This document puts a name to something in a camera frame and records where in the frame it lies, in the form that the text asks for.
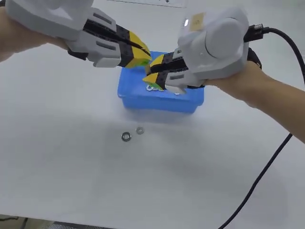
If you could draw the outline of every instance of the floor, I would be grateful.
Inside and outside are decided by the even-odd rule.
[[[7,218],[9,216],[0,215],[0,219]],[[0,229],[19,229],[22,225],[24,218],[18,220],[9,220],[0,222]],[[25,229],[47,229],[52,224],[51,221],[41,219],[29,219]]]

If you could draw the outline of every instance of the white table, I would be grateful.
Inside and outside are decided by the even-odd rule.
[[[297,30],[304,5],[243,2],[251,23],[282,29],[304,46],[304,28]],[[176,47],[184,9],[101,0],[96,6],[151,50]],[[281,38],[266,35],[251,47],[268,74],[303,88]],[[52,46],[0,64],[0,214],[120,229],[216,229],[287,135],[212,87],[192,116],[127,111],[117,97],[119,73]],[[138,126],[143,135],[135,134]],[[120,139],[124,131],[133,134],[128,143]],[[305,147],[294,138],[228,228],[301,228],[304,174]]]

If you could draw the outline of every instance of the blue plastic box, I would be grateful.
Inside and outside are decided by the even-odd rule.
[[[152,59],[161,54],[163,52],[152,52]],[[122,68],[118,96],[126,108],[194,113],[196,108],[203,104],[204,88],[187,89],[186,94],[179,95],[167,90],[148,91],[147,84],[142,80],[145,76],[144,67]]]

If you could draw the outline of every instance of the hand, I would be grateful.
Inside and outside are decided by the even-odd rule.
[[[47,43],[67,49],[64,41],[25,28],[10,19],[5,8],[0,7],[0,62],[8,59],[14,53]]]
[[[256,63],[248,61],[240,73],[224,79],[208,80],[204,84],[216,86],[230,96],[252,106],[252,98],[269,81],[273,79],[266,75]]]

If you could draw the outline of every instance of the metal washer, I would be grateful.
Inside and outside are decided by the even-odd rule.
[[[121,139],[124,141],[124,142],[129,142],[132,138],[132,135],[131,133],[129,132],[124,132],[122,135],[121,135]]]
[[[143,127],[138,127],[135,129],[135,131],[137,132],[137,134],[142,135],[144,134],[144,128]]]

